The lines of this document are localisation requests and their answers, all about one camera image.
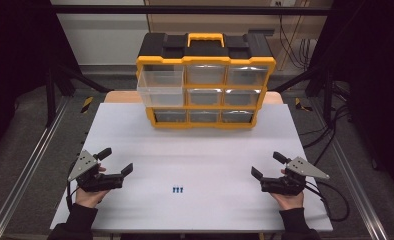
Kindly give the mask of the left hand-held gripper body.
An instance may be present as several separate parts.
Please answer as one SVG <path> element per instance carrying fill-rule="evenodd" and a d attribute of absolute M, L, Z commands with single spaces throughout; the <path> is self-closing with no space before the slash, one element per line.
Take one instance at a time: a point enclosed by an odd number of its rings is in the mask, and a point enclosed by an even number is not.
<path fill-rule="evenodd" d="M 99 160 L 87 150 L 82 150 L 75 161 L 67 178 L 68 182 L 76 181 L 86 192 L 98 192 L 121 188 L 124 177 L 122 174 L 105 175 L 99 172 Z"/>

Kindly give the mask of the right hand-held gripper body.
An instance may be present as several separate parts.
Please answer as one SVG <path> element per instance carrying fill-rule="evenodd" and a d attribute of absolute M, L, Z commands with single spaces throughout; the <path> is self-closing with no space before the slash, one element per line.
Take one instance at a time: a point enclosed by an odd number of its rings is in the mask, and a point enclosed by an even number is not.
<path fill-rule="evenodd" d="M 329 179 L 330 176 L 302 157 L 290 159 L 282 177 L 264 177 L 260 181 L 261 191 L 288 196 L 298 195 L 306 188 L 306 177 Z"/>

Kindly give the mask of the clear plastic drawer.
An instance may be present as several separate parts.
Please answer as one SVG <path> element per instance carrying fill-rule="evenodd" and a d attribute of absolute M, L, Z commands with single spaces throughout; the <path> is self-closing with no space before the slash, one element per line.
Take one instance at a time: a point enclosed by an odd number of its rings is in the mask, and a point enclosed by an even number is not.
<path fill-rule="evenodd" d="M 147 107 L 184 105 L 182 65 L 144 65 L 139 73 L 137 92 Z"/>

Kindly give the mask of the yellow and black organizer cabinet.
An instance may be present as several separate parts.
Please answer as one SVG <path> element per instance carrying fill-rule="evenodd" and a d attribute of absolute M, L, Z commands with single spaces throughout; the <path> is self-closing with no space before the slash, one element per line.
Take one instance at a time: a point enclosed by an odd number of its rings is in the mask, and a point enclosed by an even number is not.
<path fill-rule="evenodd" d="M 148 33 L 136 59 L 136 76 L 144 65 L 182 65 L 185 74 L 186 67 L 197 64 L 268 66 L 270 77 L 276 60 L 261 34 Z"/>

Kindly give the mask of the person's right hand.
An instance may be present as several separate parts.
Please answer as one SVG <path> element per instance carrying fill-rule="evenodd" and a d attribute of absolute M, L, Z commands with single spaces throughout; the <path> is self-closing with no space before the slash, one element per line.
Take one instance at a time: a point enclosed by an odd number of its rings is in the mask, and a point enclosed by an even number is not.
<path fill-rule="evenodd" d="M 271 196 L 276 200 L 279 208 L 283 211 L 302 208 L 304 204 L 304 193 L 300 192 L 295 196 L 282 195 L 271 193 Z"/>

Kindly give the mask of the person's left hand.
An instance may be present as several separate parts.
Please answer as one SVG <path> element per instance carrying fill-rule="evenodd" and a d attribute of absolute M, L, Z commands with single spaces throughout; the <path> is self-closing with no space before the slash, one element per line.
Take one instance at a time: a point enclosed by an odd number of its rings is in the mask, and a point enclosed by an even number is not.
<path fill-rule="evenodd" d="M 75 203 L 87 208 L 95 208 L 109 193 L 109 190 L 86 192 L 82 188 L 76 190 Z"/>

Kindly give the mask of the yellow black hazard tape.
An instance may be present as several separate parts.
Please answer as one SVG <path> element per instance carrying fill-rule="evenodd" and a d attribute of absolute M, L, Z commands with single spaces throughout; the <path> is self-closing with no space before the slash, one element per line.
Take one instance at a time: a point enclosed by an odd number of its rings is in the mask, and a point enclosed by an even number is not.
<path fill-rule="evenodd" d="M 297 110 L 303 110 L 303 111 L 306 111 L 306 112 L 311 112 L 311 111 L 313 111 L 312 107 L 303 106 L 302 103 L 301 103 L 301 101 L 300 101 L 300 98 L 295 98 L 295 108 L 296 108 Z"/>
<path fill-rule="evenodd" d="M 81 108 L 81 113 L 86 113 L 91 105 L 93 101 L 93 97 L 87 97 L 84 101 L 84 104 Z"/>

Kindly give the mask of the wooden table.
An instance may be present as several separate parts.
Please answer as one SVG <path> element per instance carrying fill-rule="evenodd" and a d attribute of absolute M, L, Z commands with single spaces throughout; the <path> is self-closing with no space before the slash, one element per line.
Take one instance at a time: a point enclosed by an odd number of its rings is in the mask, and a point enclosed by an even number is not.
<path fill-rule="evenodd" d="M 110 91 L 104 100 L 105 103 L 141 103 L 142 99 L 136 91 Z M 282 104 L 283 99 L 278 92 L 267 92 L 264 104 Z"/>

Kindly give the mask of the group of clear drawers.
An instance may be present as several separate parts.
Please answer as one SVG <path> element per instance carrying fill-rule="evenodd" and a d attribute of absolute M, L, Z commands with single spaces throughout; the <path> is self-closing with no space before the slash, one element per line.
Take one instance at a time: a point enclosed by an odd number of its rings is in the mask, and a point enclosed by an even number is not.
<path fill-rule="evenodd" d="M 267 93 L 268 66 L 197 64 L 185 68 L 177 106 L 154 106 L 155 127 L 252 128 Z"/>

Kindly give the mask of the black curtain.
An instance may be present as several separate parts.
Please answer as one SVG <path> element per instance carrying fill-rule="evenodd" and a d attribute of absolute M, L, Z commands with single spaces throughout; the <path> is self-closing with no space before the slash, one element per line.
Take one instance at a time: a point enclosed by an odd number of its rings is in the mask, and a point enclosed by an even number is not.
<path fill-rule="evenodd" d="M 51 74 L 66 95 L 74 92 L 60 65 L 79 72 L 78 62 L 50 0 L 0 0 L 0 140 L 15 100 L 45 84 Z"/>
<path fill-rule="evenodd" d="M 394 0 L 332 0 L 340 10 L 327 18 L 321 32 L 317 63 L 344 27 L 349 43 L 338 47 L 334 78 L 350 85 L 350 104 L 374 159 L 394 181 Z"/>

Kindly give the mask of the aluminium frame rail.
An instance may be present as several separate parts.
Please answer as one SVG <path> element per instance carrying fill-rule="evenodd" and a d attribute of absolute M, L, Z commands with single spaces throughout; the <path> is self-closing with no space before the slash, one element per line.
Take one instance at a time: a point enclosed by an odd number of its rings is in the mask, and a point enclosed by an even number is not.
<path fill-rule="evenodd" d="M 56 114 L 49 126 L 47 126 L 40 136 L 40 139 L 28 161 L 22 169 L 17 181 L 12 187 L 8 197 L 0 209 L 0 238 L 2 237 L 8 223 L 10 222 L 20 200 L 22 199 L 31 179 L 34 175 L 41 159 L 43 158 L 53 136 L 56 132 L 59 123 L 65 113 L 66 107 L 70 102 L 69 97 L 62 97 L 56 109 Z"/>
<path fill-rule="evenodd" d="M 389 237 L 379 220 L 371 201 L 355 172 L 351 168 L 348 159 L 339 143 L 339 141 L 329 135 L 333 153 L 340 169 L 340 172 L 346 182 L 346 186 L 352 196 L 352 199 L 358 209 L 358 212 L 365 224 L 365 227 L 370 235 L 371 240 L 389 240 Z"/>

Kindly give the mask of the black diagonal frame strut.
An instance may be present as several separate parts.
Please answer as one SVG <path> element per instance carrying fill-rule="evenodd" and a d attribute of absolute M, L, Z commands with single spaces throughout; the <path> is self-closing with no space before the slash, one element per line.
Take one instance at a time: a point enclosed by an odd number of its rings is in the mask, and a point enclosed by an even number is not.
<path fill-rule="evenodd" d="M 319 66 L 312 67 L 312 68 L 308 69 L 307 71 L 299 74 L 298 76 L 292 78 L 291 80 L 281 84 L 280 86 L 273 88 L 273 91 L 278 92 L 278 93 L 282 93 L 285 90 L 289 89 L 290 87 L 292 87 L 304 80 L 311 79 L 312 77 L 317 75 L 320 71 L 321 71 L 321 68 Z"/>
<path fill-rule="evenodd" d="M 79 80 L 81 83 L 91 87 L 92 89 L 94 89 L 100 93 L 110 92 L 109 88 L 106 88 L 106 87 L 92 81 L 91 79 L 83 76 L 81 73 L 71 70 L 64 65 L 58 65 L 57 69 L 60 70 L 62 73 L 66 74 L 68 77 Z"/>

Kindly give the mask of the black horizontal frame bar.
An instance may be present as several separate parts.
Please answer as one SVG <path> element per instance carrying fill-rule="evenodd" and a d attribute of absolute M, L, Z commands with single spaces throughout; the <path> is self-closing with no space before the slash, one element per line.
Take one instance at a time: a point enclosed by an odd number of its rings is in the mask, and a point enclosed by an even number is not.
<path fill-rule="evenodd" d="M 302 15 L 328 16 L 337 9 L 324 7 L 251 6 L 139 6 L 139 5 L 52 5 L 63 14 L 207 14 L 207 15 Z"/>

